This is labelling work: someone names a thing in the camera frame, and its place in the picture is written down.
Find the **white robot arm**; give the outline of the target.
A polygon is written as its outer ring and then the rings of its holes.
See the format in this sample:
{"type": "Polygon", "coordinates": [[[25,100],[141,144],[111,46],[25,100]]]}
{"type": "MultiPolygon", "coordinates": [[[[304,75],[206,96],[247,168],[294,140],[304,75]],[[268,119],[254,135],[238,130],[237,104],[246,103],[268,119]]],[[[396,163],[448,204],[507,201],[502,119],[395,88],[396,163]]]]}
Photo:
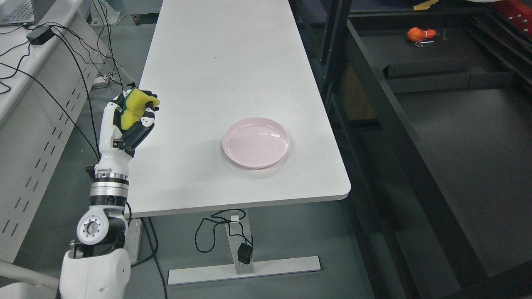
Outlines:
{"type": "Polygon", "coordinates": [[[62,261],[61,299],[124,297],[131,277],[131,262],[125,249],[128,187],[125,168],[95,167],[91,205],[78,221],[77,240],[62,261]]]}

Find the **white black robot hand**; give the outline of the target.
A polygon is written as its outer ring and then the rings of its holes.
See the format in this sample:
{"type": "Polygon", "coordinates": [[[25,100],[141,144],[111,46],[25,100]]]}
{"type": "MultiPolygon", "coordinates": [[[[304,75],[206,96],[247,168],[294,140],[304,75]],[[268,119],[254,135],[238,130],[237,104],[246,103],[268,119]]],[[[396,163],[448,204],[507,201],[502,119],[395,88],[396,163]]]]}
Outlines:
{"type": "Polygon", "coordinates": [[[155,93],[139,88],[122,91],[108,102],[99,133],[101,158],[94,166],[96,178],[129,175],[128,163],[153,130],[160,103],[155,93]]]}

